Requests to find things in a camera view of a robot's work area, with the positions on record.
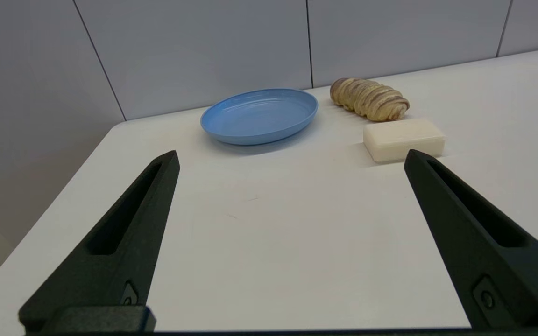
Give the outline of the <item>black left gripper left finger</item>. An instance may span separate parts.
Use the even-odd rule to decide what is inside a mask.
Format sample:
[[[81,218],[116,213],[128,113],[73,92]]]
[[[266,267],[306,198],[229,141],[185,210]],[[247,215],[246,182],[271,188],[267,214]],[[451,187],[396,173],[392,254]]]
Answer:
[[[26,333],[145,333],[147,299],[181,170],[152,160],[19,310]]]

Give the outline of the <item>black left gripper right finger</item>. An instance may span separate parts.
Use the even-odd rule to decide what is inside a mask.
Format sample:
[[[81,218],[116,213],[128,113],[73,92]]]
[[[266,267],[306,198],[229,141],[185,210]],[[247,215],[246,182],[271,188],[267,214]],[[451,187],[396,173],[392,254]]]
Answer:
[[[435,157],[404,170],[471,327],[537,330],[538,240]]]

